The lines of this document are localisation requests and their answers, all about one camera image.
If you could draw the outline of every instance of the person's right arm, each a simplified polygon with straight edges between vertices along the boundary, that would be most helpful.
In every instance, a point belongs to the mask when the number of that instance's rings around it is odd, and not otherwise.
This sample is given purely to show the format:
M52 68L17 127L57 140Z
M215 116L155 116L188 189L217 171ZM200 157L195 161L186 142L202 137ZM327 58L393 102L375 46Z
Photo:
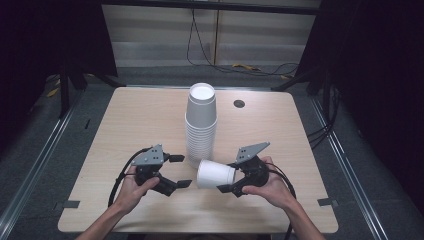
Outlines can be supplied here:
M271 157L264 157L261 160L272 164ZM276 170L272 165L267 164L267 166L271 170ZM268 182L262 187L245 186L242 191L246 194L261 196L272 205L282 208L289 217L293 230L300 240L325 239L306 214L302 205L293 197L284 181L277 174L270 173Z

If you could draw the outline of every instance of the table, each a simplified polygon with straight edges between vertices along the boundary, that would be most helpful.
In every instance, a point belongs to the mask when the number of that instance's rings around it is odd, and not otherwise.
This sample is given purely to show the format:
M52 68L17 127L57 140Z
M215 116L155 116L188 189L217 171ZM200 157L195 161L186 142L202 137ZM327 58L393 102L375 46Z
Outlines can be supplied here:
M107 208L115 178L138 150L156 144L171 154L186 155L184 113L189 89L118 88L115 90L69 200L59 230L82 232ZM235 100L245 102L243 108ZM272 156L290 179L299 202L321 232L337 231L321 175L293 98L288 93L216 90L218 125L214 161L235 161L238 148L269 141L259 157ZM258 196L236 198L215 189L198 189L197 169L187 161L166 162L162 175L173 181L193 179L189 188L170 197L149 191L114 228L144 233L281 233L289 221L283 210Z

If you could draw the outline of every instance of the stacked white cups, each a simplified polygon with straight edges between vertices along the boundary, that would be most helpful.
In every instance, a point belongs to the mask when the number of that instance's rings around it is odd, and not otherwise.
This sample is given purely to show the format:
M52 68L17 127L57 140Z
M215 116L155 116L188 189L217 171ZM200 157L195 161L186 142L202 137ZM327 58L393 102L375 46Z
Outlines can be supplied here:
M217 119L215 89L207 83L191 86L185 125L188 162L194 168L202 159L213 159Z

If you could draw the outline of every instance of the gray carpet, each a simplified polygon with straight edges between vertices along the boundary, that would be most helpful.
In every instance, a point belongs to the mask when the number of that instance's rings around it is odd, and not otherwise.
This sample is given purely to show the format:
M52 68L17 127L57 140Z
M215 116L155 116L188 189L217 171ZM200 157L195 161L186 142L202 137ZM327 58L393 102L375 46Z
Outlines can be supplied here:
M292 67L283 67L281 72ZM272 72L276 66L264 66ZM222 73L211 67L153 67L120 68L116 81L130 85L190 86L207 82L215 87L266 88L285 82L279 76L255 77L239 73ZM72 239L76 234L61 233L57 223L61 210L57 203L68 199L85 156L106 110L113 88L88 77L89 85L75 108L59 144L55 148L25 208L9 235L9 239ZM291 87L306 133L321 125L305 88L307 83ZM46 92L53 86L46 85ZM26 127L19 138L1 156L0 211L3 213L16 190L47 141L60 112L60 96L40 96ZM387 171L365 139L360 137L349 111L341 104L335 132L357 174L371 204L380 217L388 239L424 239L424 221L402 188ZM325 140L315 150L319 170L330 198L337 200L334 207L339 230L327 234L327 239L375 239L358 207L345 175ZM109 239L126 239L126 234L112 233ZM274 236L282 239L283 235Z

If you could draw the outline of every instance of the person's right hand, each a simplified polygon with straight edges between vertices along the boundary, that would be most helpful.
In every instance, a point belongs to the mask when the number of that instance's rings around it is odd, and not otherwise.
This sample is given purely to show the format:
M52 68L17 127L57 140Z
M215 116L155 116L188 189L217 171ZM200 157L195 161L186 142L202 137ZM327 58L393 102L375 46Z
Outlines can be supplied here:
M276 171L275 167L270 165L273 164L271 157L263 157L261 160L265 162L269 169ZM247 194L261 196L272 205L283 209L295 200L284 181L275 173L269 173L268 182L264 186L244 186L242 191Z

